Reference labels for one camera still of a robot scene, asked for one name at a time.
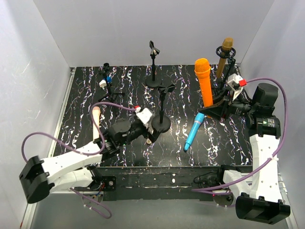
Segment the blue microphone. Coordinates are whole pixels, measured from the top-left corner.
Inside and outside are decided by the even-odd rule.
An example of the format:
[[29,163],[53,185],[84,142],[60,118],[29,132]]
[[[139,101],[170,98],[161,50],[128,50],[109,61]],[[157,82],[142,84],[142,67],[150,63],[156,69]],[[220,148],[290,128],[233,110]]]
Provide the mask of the blue microphone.
[[205,118],[205,115],[202,114],[202,113],[198,113],[194,119],[194,123],[193,123],[193,126],[189,132],[189,135],[185,141],[185,144],[184,144],[184,147],[183,147],[183,150],[184,152],[187,152],[189,147],[192,145],[193,143],[193,140],[197,134],[197,131],[199,129],[199,127],[201,126],[203,120]]

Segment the orange microphone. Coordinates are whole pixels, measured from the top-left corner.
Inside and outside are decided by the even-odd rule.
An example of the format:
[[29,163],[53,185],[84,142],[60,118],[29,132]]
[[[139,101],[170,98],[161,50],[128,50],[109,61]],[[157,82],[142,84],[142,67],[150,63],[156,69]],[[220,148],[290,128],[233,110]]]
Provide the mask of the orange microphone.
[[194,72],[200,85],[204,108],[213,105],[210,71],[211,67],[206,58],[200,58],[195,61]]

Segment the tripod shock-mount mic stand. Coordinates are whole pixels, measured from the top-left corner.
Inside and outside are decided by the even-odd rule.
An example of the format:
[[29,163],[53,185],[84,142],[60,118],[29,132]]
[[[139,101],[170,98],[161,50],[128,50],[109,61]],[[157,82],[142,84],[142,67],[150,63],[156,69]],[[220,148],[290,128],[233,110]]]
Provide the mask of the tripod shock-mount mic stand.
[[227,81],[227,78],[229,76],[229,73],[230,73],[231,69],[235,65],[235,61],[236,61],[236,59],[234,57],[230,57],[230,58],[226,59],[226,63],[225,63],[225,66],[224,66],[222,76],[221,76],[221,78],[216,79],[217,86],[214,86],[214,85],[211,86],[212,96],[213,96],[214,100],[218,96],[220,96],[222,93],[225,92],[225,84],[226,84],[226,81]]

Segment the gold microphone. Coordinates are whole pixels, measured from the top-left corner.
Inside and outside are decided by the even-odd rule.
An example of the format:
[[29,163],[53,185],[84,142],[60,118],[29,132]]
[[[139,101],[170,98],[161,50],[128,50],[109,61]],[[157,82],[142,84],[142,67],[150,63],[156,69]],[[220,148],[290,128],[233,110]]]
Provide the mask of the gold microphone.
[[236,51],[233,48],[233,43],[234,43],[233,38],[227,37],[224,39],[222,45],[216,49],[216,54],[220,57],[216,71],[217,78],[221,78],[222,76],[226,59],[230,57],[234,57],[236,54]]

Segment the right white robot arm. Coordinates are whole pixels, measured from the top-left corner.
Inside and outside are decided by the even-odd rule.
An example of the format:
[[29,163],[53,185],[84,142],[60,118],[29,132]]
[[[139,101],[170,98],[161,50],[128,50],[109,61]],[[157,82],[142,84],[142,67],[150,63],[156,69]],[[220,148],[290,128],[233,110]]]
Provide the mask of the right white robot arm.
[[217,171],[214,184],[199,189],[202,193],[215,194],[228,188],[236,199],[235,211],[239,219],[275,224],[290,216],[291,208],[284,204],[278,184],[278,157],[282,148],[286,127],[273,114],[279,84],[260,83],[252,99],[240,101],[245,83],[230,83],[228,92],[218,103],[204,108],[201,113],[214,118],[226,118],[230,114],[246,117],[252,148],[253,170],[248,175],[233,166],[222,165]]

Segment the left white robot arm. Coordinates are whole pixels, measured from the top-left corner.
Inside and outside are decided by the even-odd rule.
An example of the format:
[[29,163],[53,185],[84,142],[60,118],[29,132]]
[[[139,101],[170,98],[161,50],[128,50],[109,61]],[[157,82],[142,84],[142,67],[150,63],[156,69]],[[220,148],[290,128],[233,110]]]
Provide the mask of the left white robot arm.
[[98,179],[90,165],[115,156],[123,145],[141,135],[155,142],[160,134],[161,130],[144,125],[139,119],[131,123],[122,118],[103,132],[103,139],[96,138],[77,152],[44,159],[39,156],[29,158],[19,175],[27,202],[37,203],[54,191],[95,186]]

